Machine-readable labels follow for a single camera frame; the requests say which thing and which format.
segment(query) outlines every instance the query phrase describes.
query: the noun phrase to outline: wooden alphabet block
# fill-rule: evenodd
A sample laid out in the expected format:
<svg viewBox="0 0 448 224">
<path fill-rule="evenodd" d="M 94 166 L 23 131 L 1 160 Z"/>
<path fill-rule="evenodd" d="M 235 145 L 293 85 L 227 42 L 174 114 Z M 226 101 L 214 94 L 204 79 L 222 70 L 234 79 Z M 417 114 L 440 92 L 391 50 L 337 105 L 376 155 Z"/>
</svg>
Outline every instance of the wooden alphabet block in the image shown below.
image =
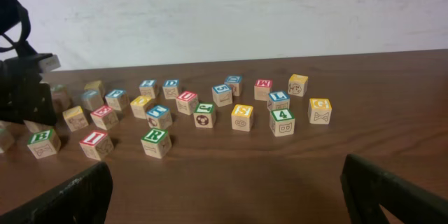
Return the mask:
<svg viewBox="0 0 448 224">
<path fill-rule="evenodd" d="M 27 126 L 28 130 L 32 133 L 42 132 L 53 128 L 53 126 L 44 125 L 38 122 L 32 122 L 28 120 L 23 120 L 23 122 L 25 123 L 25 126 Z"/>
<path fill-rule="evenodd" d="M 159 94 L 159 87 L 156 80 L 144 80 L 140 84 L 140 94 L 155 99 Z"/>
<path fill-rule="evenodd" d="M 330 123 L 331 104 L 329 99 L 311 98 L 308 105 L 308 119 L 311 124 Z"/>
<path fill-rule="evenodd" d="M 163 94 L 165 99 L 175 99 L 181 92 L 181 86 L 179 80 L 167 80 L 163 84 Z"/>
<path fill-rule="evenodd" d="M 232 129 L 251 131 L 253 124 L 253 107 L 237 104 L 232 111 Z"/>
<path fill-rule="evenodd" d="M 113 143 L 107 132 L 94 130 L 88 134 L 79 145 L 88 158 L 103 160 L 113 151 Z"/>
<path fill-rule="evenodd" d="M 104 105 L 103 97 L 97 90 L 88 90 L 81 96 L 84 109 L 94 111 Z"/>
<path fill-rule="evenodd" d="M 6 129 L 0 129 L 0 153 L 5 153 L 13 144 L 13 135 Z"/>
<path fill-rule="evenodd" d="M 293 74 L 288 82 L 288 94 L 303 97 L 308 88 L 308 76 Z"/>
<path fill-rule="evenodd" d="M 104 97 L 104 94 L 106 94 L 106 90 L 104 89 L 103 82 L 100 80 L 92 81 L 87 84 L 85 84 L 84 90 L 96 90 L 99 92 L 101 97 Z"/>
<path fill-rule="evenodd" d="M 267 110 L 289 109 L 290 99 L 284 91 L 269 93 L 267 98 Z"/>
<path fill-rule="evenodd" d="M 65 122 L 72 132 L 89 125 L 81 106 L 70 108 L 69 110 L 64 111 L 62 115 L 64 116 Z"/>
<path fill-rule="evenodd" d="M 269 125 L 274 136 L 282 137 L 294 134 L 295 118 L 287 108 L 271 111 Z"/>
<path fill-rule="evenodd" d="M 243 76 L 228 76 L 225 79 L 224 84 L 227 84 L 232 88 L 232 94 L 239 96 L 243 92 Z"/>
<path fill-rule="evenodd" d="M 65 85 L 55 85 L 50 88 L 53 109 L 56 113 L 62 113 L 70 108 L 71 99 Z"/>
<path fill-rule="evenodd" d="M 168 131 L 157 128 L 151 129 L 141 138 L 141 145 L 145 154 L 154 158 L 163 158 L 172 147 Z"/>
<path fill-rule="evenodd" d="M 153 103 L 151 97 L 139 96 L 131 102 L 131 109 L 136 118 L 146 119 L 146 111 Z"/>
<path fill-rule="evenodd" d="M 109 106 L 102 106 L 91 112 L 93 123 L 103 130 L 109 130 L 118 124 L 117 113 Z"/>
<path fill-rule="evenodd" d="M 253 87 L 254 98 L 258 101 L 267 101 L 267 95 L 272 92 L 272 80 L 257 80 Z"/>
<path fill-rule="evenodd" d="M 124 90 L 114 90 L 106 95 L 107 105 L 112 109 L 122 111 L 129 105 L 129 97 Z"/>
<path fill-rule="evenodd" d="M 173 119 L 169 108 L 156 105 L 150 111 L 146 112 L 146 119 L 150 128 L 166 129 L 173 124 Z"/>
<path fill-rule="evenodd" d="M 232 88 L 227 84 L 217 85 L 211 88 L 213 101 L 217 106 L 225 106 L 232 104 Z"/>
<path fill-rule="evenodd" d="M 28 148 L 37 159 L 57 154 L 61 148 L 61 140 L 54 129 L 35 133 L 28 140 Z"/>
<path fill-rule="evenodd" d="M 187 115 L 191 115 L 195 111 L 198 103 L 197 94 L 189 91 L 183 92 L 176 98 L 177 110 Z"/>
<path fill-rule="evenodd" d="M 193 113 L 196 127 L 212 128 L 216 121 L 216 110 L 213 104 L 199 103 Z"/>
</svg>

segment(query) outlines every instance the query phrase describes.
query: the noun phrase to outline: red border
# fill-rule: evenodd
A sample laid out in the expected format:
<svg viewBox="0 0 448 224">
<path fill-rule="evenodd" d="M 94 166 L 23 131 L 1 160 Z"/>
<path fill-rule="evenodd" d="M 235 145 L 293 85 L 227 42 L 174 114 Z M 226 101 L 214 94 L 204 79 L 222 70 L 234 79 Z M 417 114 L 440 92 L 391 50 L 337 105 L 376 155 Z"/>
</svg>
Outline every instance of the red border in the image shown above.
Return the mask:
<svg viewBox="0 0 448 224">
<path fill-rule="evenodd" d="M 269 85 L 268 85 L 268 86 L 257 85 L 258 81 L 269 81 Z M 256 87 L 260 87 L 260 88 L 270 88 L 270 87 L 272 87 L 272 84 L 273 84 L 273 81 L 272 81 L 272 80 L 258 79 L 258 80 L 255 82 L 255 86 L 256 86 Z"/>
<path fill-rule="evenodd" d="M 100 138 L 98 140 L 98 142 L 96 144 L 93 143 L 85 143 L 84 140 L 86 140 L 88 137 L 90 137 L 93 133 L 100 133 L 100 134 L 104 134 L 104 136 L 102 138 Z M 90 134 L 88 134 L 83 140 L 79 141 L 81 144 L 86 144 L 89 146 L 96 146 L 102 139 L 107 137 L 107 132 L 101 131 L 101 130 L 93 130 Z"/>
<path fill-rule="evenodd" d="M 103 108 L 109 108 L 110 110 L 107 113 L 103 114 L 103 115 L 97 114 L 97 111 L 102 110 Z M 91 114 L 94 115 L 94 116 L 98 116 L 100 118 L 103 118 L 104 116 L 107 116 L 108 114 L 110 114 L 112 111 L 113 111 L 113 108 L 111 108 L 110 106 L 103 105 L 103 106 L 100 106 L 96 111 L 91 112 Z"/>
<path fill-rule="evenodd" d="M 194 94 L 194 95 L 193 95 L 191 98 L 189 98 L 189 99 L 182 99 L 181 96 L 183 96 L 184 94 Z M 177 99 L 180 99 L 181 101 L 184 101 L 184 102 L 189 102 L 189 101 L 191 101 L 192 99 L 194 99 L 196 96 L 197 96 L 197 94 L 195 94 L 194 92 L 184 91 L 182 94 L 180 94 L 180 95 L 177 97 Z"/>
</svg>

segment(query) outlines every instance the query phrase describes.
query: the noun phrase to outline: wooden block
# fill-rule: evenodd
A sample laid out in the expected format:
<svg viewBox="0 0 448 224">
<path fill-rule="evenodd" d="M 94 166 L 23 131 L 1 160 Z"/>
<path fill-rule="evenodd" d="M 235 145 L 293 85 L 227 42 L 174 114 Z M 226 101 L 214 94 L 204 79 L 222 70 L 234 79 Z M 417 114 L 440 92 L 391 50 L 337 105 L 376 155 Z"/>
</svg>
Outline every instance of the wooden block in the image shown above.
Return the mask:
<svg viewBox="0 0 448 224">
<path fill-rule="evenodd" d="M 140 94 L 155 99 L 159 94 L 159 86 L 156 80 L 144 80 L 140 84 Z"/>
<path fill-rule="evenodd" d="M 50 88 L 53 109 L 56 113 L 62 113 L 70 108 L 71 99 L 65 85 L 55 85 Z"/>
<path fill-rule="evenodd" d="M 216 110 L 213 104 L 199 103 L 193 113 L 196 127 L 212 128 L 216 121 Z"/>
<path fill-rule="evenodd" d="M 100 80 L 92 81 L 85 84 L 84 90 L 96 90 L 100 93 L 101 97 L 104 97 L 106 90 L 104 89 L 103 82 Z"/>
<path fill-rule="evenodd" d="M 308 105 L 308 119 L 312 124 L 330 123 L 331 104 L 329 99 L 311 98 Z"/>
<path fill-rule="evenodd" d="M 109 130 L 118 124 L 117 113 L 109 106 L 101 106 L 96 111 L 91 112 L 93 123 L 103 130 Z"/>
<path fill-rule="evenodd" d="M 85 118 L 83 109 L 81 106 L 76 106 L 64 111 L 63 114 L 65 122 L 69 126 L 69 129 L 74 132 L 89 125 L 89 122 Z"/>
<path fill-rule="evenodd" d="M 122 111 L 129 105 L 129 97 L 124 90 L 114 90 L 106 95 L 107 105 L 112 109 Z"/>
<path fill-rule="evenodd" d="M 258 101 L 267 101 L 267 95 L 272 92 L 272 80 L 257 80 L 253 87 L 254 98 Z"/>
<path fill-rule="evenodd" d="M 232 88 L 232 94 L 239 96 L 243 92 L 243 76 L 228 76 L 225 79 L 224 84 L 227 84 Z"/>
<path fill-rule="evenodd" d="M 199 99 L 197 98 L 197 94 L 189 91 L 183 92 L 176 98 L 177 110 L 187 115 L 195 112 L 198 103 Z"/>
<path fill-rule="evenodd" d="M 169 108 L 156 105 L 150 111 L 146 112 L 146 119 L 150 128 L 166 129 L 173 124 L 173 119 Z"/>
<path fill-rule="evenodd" d="M 211 88 L 213 101 L 217 106 L 225 106 L 232 104 L 232 88 L 227 84 L 217 85 Z"/>
<path fill-rule="evenodd" d="M 293 74 L 288 82 L 288 94 L 303 97 L 308 88 L 308 76 Z"/>
<path fill-rule="evenodd" d="M 13 135 L 6 129 L 0 129 L 0 153 L 5 153 L 13 144 Z"/>
<path fill-rule="evenodd" d="M 54 129 L 35 133 L 28 141 L 28 148 L 37 159 L 57 154 L 61 141 Z"/>
<path fill-rule="evenodd" d="M 288 108 L 271 111 L 269 125 L 274 136 L 282 137 L 294 134 L 295 118 Z"/>
<path fill-rule="evenodd" d="M 289 109 L 290 99 L 284 91 L 272 92 L 267 96 L 267 109 Z"/>
<path fill-rule="evenodd" d="M 232 111 L 232 129 L 251 131 L 253 124 L 253 107 L 237 104 Z"/>
<path fill-rule="evenodd" d="M 168 131 L 153 128 L 141 138 L 141 145 L 145 154 L 154 158 L 163 158 L 171 149 L 171 139 Z"/>
<path fill-rule="evenodd" d="M 44 125 L 38 122 L 32 122 L 28 120 L 23 120 L 23 122 L 27 126 L 28 130 L 33 133 L 42 132 L 53 128 L 53 126 Z"/>
<path fill-rule="evenodd" d="M 104 105 L 103 97 L 98 90 L 88 90 L 81 96 L 84 109 L 94 111 Z"/>
<path fill-rule="evenodd" d="M 103 160 L 113 151 L 113 144 L 107 132 L 94 130 L 88 134 L 79 145 L 88 158 Z"/>
<path fill-rule="evenodd" d="M 131 108 L 136 118 L 146 119 L 146 111 L 153 103 L 151 97 L 139 96 L 131 102 Z"/>
<path fill-rule="evenodd" d="M 179 80 L 167 80 L 163 84 L 163 94 L 165 99 L 175 99 L 179 96 L 181 92 L 181 86 Z"/>
</svg>

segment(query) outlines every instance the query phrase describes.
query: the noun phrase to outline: brown tabletop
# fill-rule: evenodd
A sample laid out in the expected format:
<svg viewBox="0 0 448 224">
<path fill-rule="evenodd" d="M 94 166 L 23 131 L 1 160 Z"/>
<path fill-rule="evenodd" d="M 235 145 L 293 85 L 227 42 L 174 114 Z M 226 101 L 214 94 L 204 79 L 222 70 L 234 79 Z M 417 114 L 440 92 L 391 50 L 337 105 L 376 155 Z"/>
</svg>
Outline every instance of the brown tabletop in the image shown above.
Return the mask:
<svg viewBox="0 0 448 224">
<path fill-rule="evenodd" d="M 286 90 L 292 74 L 309 76 L 308 91 L 291 97 L 294 135 L 274 137 L 253 85 L 272 79 L 273 90 Z M 212 102 L 211 87 L 228 75 L 243 76 L 243 93 L 218 108 L 213 129 L 196 129 L 174 100 L 158 96 L 174 119 L 163 160 L 141 147 L 148 123 L 129 107 L 120 115 L 105 160 L 114 183 L 107 223 L 348 223 L 339 179 L 347 153 L 448 198 L 448 50 L 61 71 L 44 80 L 66 84 L 74 104 L 97 79 L 133 99 L 142 80 L 178 78 L 183 90 Z M 329 98 L 329 125 L 308 123 L 310 97 Z M 232 130 L 235 104 L 254 106 L 250 132 Z M 0 214 L 93 165 L 78 143 L 93 129 L 70 133 L 59 120 L 60 152 L 36 160 L 30 133 L 14 125 L 17 143 L 0 155 Z"/>
</svg>

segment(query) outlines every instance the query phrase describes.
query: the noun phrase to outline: white wall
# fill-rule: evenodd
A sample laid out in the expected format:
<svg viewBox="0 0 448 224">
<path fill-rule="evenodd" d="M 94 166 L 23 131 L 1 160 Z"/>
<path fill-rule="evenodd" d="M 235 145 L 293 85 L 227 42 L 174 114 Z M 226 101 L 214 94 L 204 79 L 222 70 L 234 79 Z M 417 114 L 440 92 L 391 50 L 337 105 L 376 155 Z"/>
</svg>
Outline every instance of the white wall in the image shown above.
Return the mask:
<svg viewBox="0 0 448 224">
<path fill-rule="evenodd" d="M 448 48 L 448 0 L 20 1 L 62 69 Z"/>
</svg>

